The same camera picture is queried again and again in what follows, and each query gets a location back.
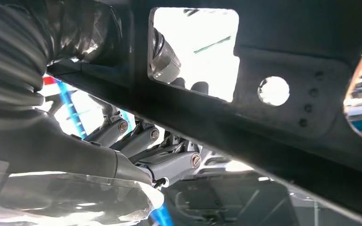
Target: mounting hole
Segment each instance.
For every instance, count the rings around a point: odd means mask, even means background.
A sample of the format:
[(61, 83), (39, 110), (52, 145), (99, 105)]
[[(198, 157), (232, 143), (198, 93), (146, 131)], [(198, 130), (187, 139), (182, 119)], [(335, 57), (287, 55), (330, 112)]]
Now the mounting hole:
[(263, 103), (280, 106), (289, 98), (289, 85), (281, 77), (267, 77), (260, 83), (257, 94)]

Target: black metal frame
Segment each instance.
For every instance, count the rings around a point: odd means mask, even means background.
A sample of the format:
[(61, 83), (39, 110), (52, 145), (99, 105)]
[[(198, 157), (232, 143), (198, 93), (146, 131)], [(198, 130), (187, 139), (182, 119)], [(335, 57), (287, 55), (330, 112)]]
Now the black metal frame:
[[(362, 221), (362, 137), (343, 100), (362, 54), (362, 1), (101, 0), (122, 14), (129, 60), (119, 68), (62, 61), (55, 77), (122, 109), (224, 151)], [(232, 103), (153, 81), (155, 7), (229, 8), (239, 15)], [(263, 104), (260, 81), (284, 78), (290, 98)]]

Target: clear plastic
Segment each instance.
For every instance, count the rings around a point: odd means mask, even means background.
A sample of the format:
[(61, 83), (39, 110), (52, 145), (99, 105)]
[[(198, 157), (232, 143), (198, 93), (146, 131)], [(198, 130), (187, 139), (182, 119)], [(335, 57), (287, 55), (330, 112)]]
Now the clear plastic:
[(134, 225), (164, 197), (137, 181), (65, 172), (0, 172), (0, 226)]

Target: bolt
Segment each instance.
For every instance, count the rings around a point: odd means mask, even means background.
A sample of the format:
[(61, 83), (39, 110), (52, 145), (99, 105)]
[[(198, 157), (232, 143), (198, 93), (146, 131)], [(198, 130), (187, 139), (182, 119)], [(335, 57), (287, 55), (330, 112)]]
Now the bolt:
[(194, 154), (191, 158), (191, 163), (193, 167), (197, 167), (200, 165), (200, 156), (198, 154)]
[(318, 89), (316, 88), (313, 88), (309, 91), (309, 95), (312, 96), (312, 97), (317, 97), (318, 96)]
[(150, 133), (150, 138), (152, 140), (157, 140), (159, 138), (159, 131), (157, 129), (153, 130), (151, 133)]
[(314, 74), (314, 77), (315, 77), (318, 81), (322, 81), (322, 80), (324, 80), (324, 72), (321, 72), (321, 71), (316, 72), (316, 73)]
[(125, 132), (128, 129), (128, 123), (126, 121), (122, 121), (119, 124), (119, 130), (120, 132)]
[(307, 119), (300, 119), (299, 120), (299, 125), (301, 126), (301, 127), (307, 127)]
[(313, 105), (305, 105), (304, 111), (307, 113), (311, 113), (313, 111)]

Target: blue tube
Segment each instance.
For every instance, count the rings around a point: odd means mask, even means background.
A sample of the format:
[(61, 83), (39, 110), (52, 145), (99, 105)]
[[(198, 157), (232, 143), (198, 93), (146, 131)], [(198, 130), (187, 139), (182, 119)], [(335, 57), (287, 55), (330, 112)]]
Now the blue tube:
[(151, 214), (151, 217), (160, 225), (160, 226), (173, 226), (173, 221), (169, 211), (166, 208), (166, 205), (163, 203), (163, 206), (157, 210), (154, 210)]
[(66, 84), (56, 79), (55, 82), (59, 86), (60, 99), (62, 99), (63, 104), (66, 106), (70, 114), (70, 119), (73, 121), (73, 124), (77, 129), (78, 135), (84, 139), (87, 136), (87, 133), (85, 132), (84, 126), (81, 123), (80, 117), (78, 117), (79, 114), (77, 113), (77, 110), (75, 109), (75, 106), (71, 100), (71, 96), (67, 91)]

